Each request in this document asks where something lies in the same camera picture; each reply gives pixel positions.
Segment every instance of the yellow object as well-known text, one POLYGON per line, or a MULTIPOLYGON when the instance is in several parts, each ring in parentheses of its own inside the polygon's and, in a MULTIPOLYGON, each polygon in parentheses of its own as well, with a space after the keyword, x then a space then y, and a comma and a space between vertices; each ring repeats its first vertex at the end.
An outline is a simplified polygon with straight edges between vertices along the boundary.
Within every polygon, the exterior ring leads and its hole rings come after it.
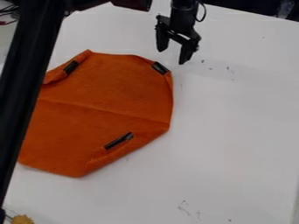
POLYGON ((26 215, 19 215, 12 219, 11 224, 34 224, 31 218, 28 218, 26 215))

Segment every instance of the black metal pole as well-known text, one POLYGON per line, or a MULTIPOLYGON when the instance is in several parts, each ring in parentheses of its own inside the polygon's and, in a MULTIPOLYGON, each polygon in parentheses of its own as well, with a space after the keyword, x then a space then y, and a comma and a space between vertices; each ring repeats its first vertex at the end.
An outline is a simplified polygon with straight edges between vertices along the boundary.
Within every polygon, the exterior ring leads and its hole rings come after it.
MULTIPOLYGON (((64 17, 64 1, 22 1, 0 78, 0 207, 64 17)), ((5 212, 0 210, 0 223, 5 212)))

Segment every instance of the black cable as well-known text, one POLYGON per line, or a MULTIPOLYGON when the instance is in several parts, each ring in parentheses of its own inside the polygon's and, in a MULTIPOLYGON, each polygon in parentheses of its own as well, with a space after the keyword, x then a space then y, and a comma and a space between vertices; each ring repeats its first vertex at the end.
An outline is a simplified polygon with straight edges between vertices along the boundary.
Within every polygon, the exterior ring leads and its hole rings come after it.
POLYGON ((11 14, 12 14, 12 12, 4 13, 4 14, 1 14, 0 17, 6 16, 6 15, 11 15, 11 14))
POLYGON ((16 6, 15 4, 12 4, 12 5, 2 8, 0 10, 0 13, 13 12, 13 11, 17 11, 17 10, 18 10, 18 6, 16 6))
POLYGON ((204 4, 201 0, 197 0, 197 1, 198 1, 199 5, 203 6, 203 8, 204 8, 204 15, 203 15, 203 17, 202 17, 201 19, 198 19, 197 17, 195 17, 196 21, 198 21, 199 23, 201 23, 201 22, 203 22, 203 21, 205 20, 205 18, 206 18, 207 9, 206 9, 206 7, 205 7, 205 4, 204 4))

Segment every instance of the white surface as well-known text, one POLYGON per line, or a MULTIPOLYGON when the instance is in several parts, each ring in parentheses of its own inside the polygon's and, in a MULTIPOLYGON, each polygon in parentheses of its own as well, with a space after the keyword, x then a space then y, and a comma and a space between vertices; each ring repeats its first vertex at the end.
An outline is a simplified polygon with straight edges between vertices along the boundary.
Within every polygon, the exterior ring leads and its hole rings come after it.
MULTIPOLYGON (((0 9, 11 5, 11 3, 0 0, 0 9)), ((10 15, 0 17, 0 21, 12 21, 10 15)), ((5 58, 7 56, 7 52, 10 46, 10 42, 12 39, 13 32, 16 29, 16 23, 0 25, 0 71, 2 71, 3 63, 5 62, 5 58)))
POLYGON ((299 172, 299 24, 208 7, 201 49, 178 66, 149 14, 101 6, 63 24, 51 67, 89 48, 173 71, 170 131, 85 178, 15 170, 6 203, 38 224, 290 223, 299 172))

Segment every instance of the orange towel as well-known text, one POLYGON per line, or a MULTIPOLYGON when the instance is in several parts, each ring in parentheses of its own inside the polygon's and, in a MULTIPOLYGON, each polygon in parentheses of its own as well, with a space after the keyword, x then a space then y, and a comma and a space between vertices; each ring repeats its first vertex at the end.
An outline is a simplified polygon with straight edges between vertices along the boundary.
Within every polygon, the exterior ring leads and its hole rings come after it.
POLYGON ((18 161, 84 176, 161 136, 172 107, 159 63, 86 50, 47 73, 18 161))

